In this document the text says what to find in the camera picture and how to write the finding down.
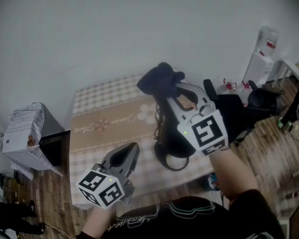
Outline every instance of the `person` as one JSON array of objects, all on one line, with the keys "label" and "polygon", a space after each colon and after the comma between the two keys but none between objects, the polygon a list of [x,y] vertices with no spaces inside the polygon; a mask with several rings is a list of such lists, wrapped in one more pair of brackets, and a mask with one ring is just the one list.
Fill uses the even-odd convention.
[{"label": "person", "polygon": [[278,127],[283,128],[284,125],[287,125],[286,128],[291,131],[293,129],[293,123],[298,120],[297,110],[299,109],[299,89],[296,93],[296,96],[287,110],[286,114],[278,122]]},{"label": "person", "polygon": [[209,157],[220,188],[230,200],[229,210],[198,197],[132,210],[121,217],[116,217],[115,207],[95,207],[76,238],[285,238],[254,174],[232,150]]},{"label": "person", "polygon": [[25,217],[36,217],[32,200],[28,206],[0,202],[0,230],[12,229],[26,234],[43,234],[45,230],[44,223],[32,225],[22,219]]}]

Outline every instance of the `wooden floor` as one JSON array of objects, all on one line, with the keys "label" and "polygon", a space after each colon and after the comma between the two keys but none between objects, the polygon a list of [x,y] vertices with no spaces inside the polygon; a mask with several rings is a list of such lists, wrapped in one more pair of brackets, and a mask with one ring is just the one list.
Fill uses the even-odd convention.
[{"label": "wooden floor", "polygon": [[[290,104],[297,92],[299,83],[286,79],[283,101]],[[277,127],[278,118],[272,117],[256,124],[253,132],[239,146],[233,146],[237,155],[252,169],[260,185],[260,190],[267,199],[273,212],[278,216],[290,217],[299,205],[299,197],[286,200],[287,193],[299,191],[299,177],[292,174],[299,170],[299,123],[298,128],[288,134]],[[90,210],[83,211],[71,206],[70,183],[68,176],[69,136],[63,138],[62,167],[64,176],[44,171],[36,174],[32,181],[24,179],[27,200],[36,202],[38,218],[29,219],[32,223],[45,222],[50,226],[60,227],[72,238],[75,238]],[[122,214],[140,205],[177,199],[182,196],[201,196],[220,203],[219,192],[204,192],[195,182],[164,192],[133,199],[128,206],[120,206],[118,214]],[[21,235],[26,239],[62,238],[51,229],[41,236]]]}]

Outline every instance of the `red object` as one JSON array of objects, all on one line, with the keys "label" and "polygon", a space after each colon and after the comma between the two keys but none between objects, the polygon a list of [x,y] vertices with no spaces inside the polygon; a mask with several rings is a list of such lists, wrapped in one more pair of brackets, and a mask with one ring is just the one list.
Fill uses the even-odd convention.
[{"label": "red object", "polygon": [[227,82],[225,78],[224,78],[224,84],[226,85],[226,88],[229,90],[233,88],[234,84],[235,84],[235,88],[237,88],[237,83]]},{"label": "red object", "polygon": [[267,46],[271,47],[272,49],[275,49],[275,44],[273,42],[267,42]]},{"label": "red object", "polygon": [[244,85],[245,88],[249,89],[250,88],[250,85],[249,83],[244,83],[244,81],[242,81],[242,84]]}]

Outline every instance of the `cable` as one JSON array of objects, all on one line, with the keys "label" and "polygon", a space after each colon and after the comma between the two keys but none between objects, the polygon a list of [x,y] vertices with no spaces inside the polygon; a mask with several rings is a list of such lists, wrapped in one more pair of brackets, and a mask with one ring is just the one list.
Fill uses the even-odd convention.
[{"label": "cable", "polygon": [[209,101],[207,102],[204,106],[202,106],[199,111],[198,111],[198,114],[195,114],[193,117],[191,117],[191,119],[188,121],[187,125],[188,126],[190,123],[192,123],[192,119],[196,116],[201,116],[201,117],[204,117],[205,115],[202,114],[202,111],[204,111],[205,107],[210,107],[211,109],[215,110],[215,105],[213,104],[213,102]]},{"label": "cable", "polygon": [[56,227],[53,227],[53,226],[48,226],[48,225],[45,225],[47,228],[51,228],[54,232],[56,232],[57,234],[59,234],[60,236],[66,238],[66,239],[72,239],[66,232],[64,232],[63,230],[61,230],[61,228],[56,228]]},{"label": "cable", "polygon": [[154,140],[157,140],[159,142],[159,133],[160,133],[160,129],[161,129],[161,126],[163,124],[163,116],[161,114],[161,111],[160,111],[160,108],[159,108],[159,105],[156,104],[156,112],[155,112],[155,120],[157,122],[157,128],[154,132]]},{"label": "cable", "polygon": [[295,137],[293,136],[293,134],[291,134],[291,137],[292,137],[293,140],[295,140],[295,141],[299,141],[299,139],[295,138]]},{"label": "cable", "polygon": [[7,172],[7,173],[2,173],[2,174],[11,174],[11,175],[14,177],[14,175],[13,175],[12,173],[9,173],[9,172]]}]

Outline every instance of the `black chair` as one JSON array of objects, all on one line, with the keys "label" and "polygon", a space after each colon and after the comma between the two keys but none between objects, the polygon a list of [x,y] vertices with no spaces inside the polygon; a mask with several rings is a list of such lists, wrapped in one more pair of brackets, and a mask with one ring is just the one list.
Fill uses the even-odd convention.
[{"label": "black chair", "polygon": [[204,88],[209,98],[219,109],[228,134],[228,143],[239,145],[255,127],[255,123],[280,113],[281,93],[258,88],[249,81],[252,92],[248,106],[244,107],[238,95],[218,95],[210,80],[204,80]]}]

